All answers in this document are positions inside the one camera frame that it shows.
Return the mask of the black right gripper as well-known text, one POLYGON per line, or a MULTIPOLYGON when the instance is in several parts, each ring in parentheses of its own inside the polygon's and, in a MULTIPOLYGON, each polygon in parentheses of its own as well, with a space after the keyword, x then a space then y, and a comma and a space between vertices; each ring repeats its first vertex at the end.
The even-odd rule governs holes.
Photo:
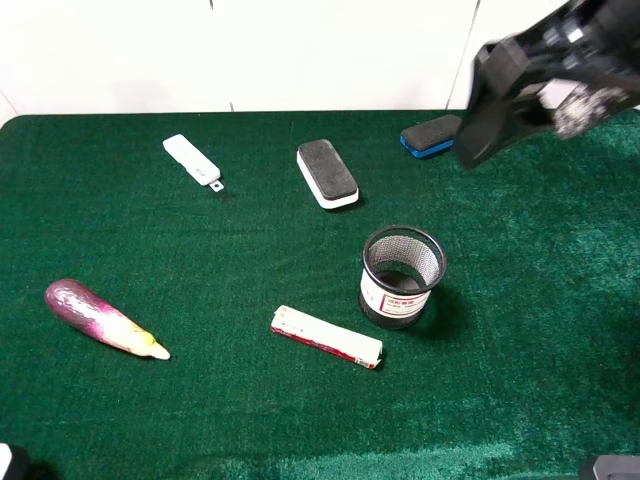
POLYGON ((557 136, 571 139, 638 105, 639 3, 568 1, 480 49, 455 154, 472 169, 553 121, 557 136), (552 120, 543 91, 553 82, 573 88, 552 120))

